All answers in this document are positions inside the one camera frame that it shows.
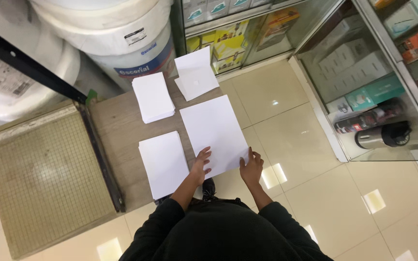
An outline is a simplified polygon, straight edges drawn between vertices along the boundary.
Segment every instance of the woman's right hand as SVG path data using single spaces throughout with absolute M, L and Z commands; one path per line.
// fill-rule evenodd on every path
M 248 157 L 249 162 L 247 164 L 245 164 L 243 158 L 240 158 L 240 175 L 246 186 L 251 188 L 259 186 L 264 160 L 261 159 L 261 155 L 253 151 L 251 147 L 249 147 Z

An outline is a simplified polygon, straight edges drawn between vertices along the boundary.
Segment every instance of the table surface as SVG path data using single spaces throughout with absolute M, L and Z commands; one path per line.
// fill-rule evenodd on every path
M 175 105 L 175 115 L 159 121 L 148 124 L 143 122 L 134 92 L 127 92 L 90 106 L 97 133 L 125 201 L 126 212 L 153 202 L 138 142 L 178 131 L 188 167 L 191 169 L 195 156 L 180 109 L 223 95 L 220 88 L 215 88 L 187 102 L 175 84 L 175 78 L 166 80 Z

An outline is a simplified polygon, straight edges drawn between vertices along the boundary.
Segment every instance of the paper sheet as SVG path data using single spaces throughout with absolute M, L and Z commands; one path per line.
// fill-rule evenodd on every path
M 144 123 L 174 115 L 175 106 L 162 72 L 137 77 L 132 86 Z
M 219 87 L 210 67 L 209 46 L 175 59 L 179 78 L 175 83 L 186 101 L 192 100 L 213 88 Z
M 189 170 L 177 131 L 139 142 L 153 199 L 174 193 Z
M 194 155 L 211 146 L 206 179 L 248 162 L 248 146 L 227 95 L 180 110 Z

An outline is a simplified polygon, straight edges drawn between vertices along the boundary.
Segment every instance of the shoe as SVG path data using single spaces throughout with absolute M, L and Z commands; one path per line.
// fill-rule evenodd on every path
M 214 201 L 218 198 L 214 196 L 216 194 L 216 184 L 212 178 L 206 179 L 202 183 L 202 200 L 203 201 Z

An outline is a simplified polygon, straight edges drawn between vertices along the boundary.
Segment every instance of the blue label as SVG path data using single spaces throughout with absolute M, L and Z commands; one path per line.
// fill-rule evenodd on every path
M 148 49 L 141 52 L 141 55 L 145 55 L 151 49 L 154 49 L 157 46 L 155 42 Z M 133 79 L 136 77 L 148 75 L 157 72 L 169 59 L 172 53 L 172 38 L 169 38 L 169 41 L 165 45 L 164 49 L 158 54 L 153 60 L 132 68 L 114 68 L 116 72 L 122 78 Z

